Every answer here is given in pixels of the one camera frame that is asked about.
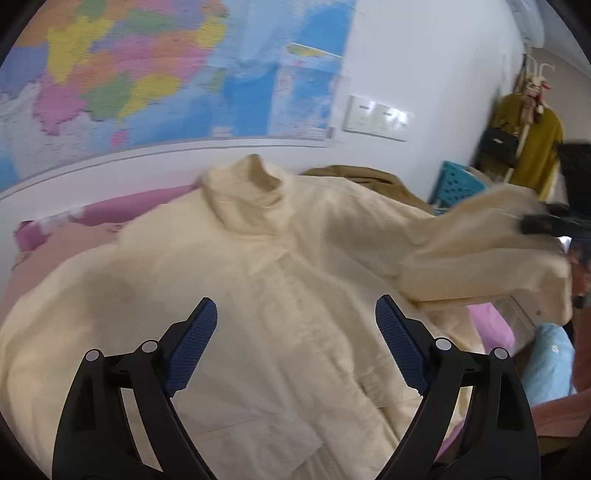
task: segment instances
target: light blue pillow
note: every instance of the light blue pillow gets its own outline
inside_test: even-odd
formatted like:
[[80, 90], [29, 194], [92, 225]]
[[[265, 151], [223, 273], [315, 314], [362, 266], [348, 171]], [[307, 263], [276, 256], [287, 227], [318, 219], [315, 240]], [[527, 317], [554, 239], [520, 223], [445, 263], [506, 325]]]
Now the light blue pillow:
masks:
[[576, 393], [571, 385], [574, 347], [564, 329], [540, 325], [521, 382], [531, 407]]

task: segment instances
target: air conditioner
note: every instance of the air conditioner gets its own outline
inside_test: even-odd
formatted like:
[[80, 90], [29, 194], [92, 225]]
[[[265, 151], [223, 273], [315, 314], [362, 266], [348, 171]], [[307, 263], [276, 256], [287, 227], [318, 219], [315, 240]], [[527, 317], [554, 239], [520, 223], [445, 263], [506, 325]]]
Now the air conditioner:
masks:
[[534, 48], [544, 46], [544, 21], [537, 0], [507, 0], [523, 41]]

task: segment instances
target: blue gripper pad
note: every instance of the blue gripper pad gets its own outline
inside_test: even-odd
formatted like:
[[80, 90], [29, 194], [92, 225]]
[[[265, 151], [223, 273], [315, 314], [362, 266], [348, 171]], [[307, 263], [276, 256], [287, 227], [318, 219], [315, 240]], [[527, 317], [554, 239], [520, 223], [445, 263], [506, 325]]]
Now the blue gripper pad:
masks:
[[404, 381], [410, 388], [415, 388], [419, 395], [424, 395], [430, 386], [426, 376], [425, 358], [400, 319], [400, 314], [383, 297], [375, 305], [379, 331]]
[[217, 307], [212, 300], [208, 300], [191, 322], [168, 361], [168, 377], [164, 390], [170, 397], [178, 390], [187, 388], [216, 326]]

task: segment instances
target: black handbag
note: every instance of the black handbag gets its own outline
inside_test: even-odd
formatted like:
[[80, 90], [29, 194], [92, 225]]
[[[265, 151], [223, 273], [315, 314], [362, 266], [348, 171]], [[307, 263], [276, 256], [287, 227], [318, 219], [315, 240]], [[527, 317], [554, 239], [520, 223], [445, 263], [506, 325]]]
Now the black handbag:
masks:
[[489, 127], [480, 141], [480, 151], [493, 157], [509, 168], [517, 166], [519, 137], [505, 132], [501, 128]]

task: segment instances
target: pink bedsheet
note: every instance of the pink bedsheet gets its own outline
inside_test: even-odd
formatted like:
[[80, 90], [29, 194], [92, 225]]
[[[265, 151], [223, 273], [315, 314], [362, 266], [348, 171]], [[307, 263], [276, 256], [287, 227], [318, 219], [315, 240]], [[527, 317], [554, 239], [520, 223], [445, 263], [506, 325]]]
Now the pink bedsheet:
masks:
[[116, 241], [119, 228], [120, 225], [113, 223], [94, 227], [70, 223], [59, 228], [35, 251], [21, 253], [0, 300], [0, 325], [17, 300], [38, 286], [61, 263], [86, 250]]
[[102, 223], [125, 223], [143, 215], [152, 208], [168, 203], [196, 188], [193, 185], [172, 189], [151, 190], [102, 202], [80, 209], [60, 213], [43, 220], [22, 222], [14, 232], [21, 252], [31, 252], [47, 242], [51, 234], [68, 223], [96, 226]]

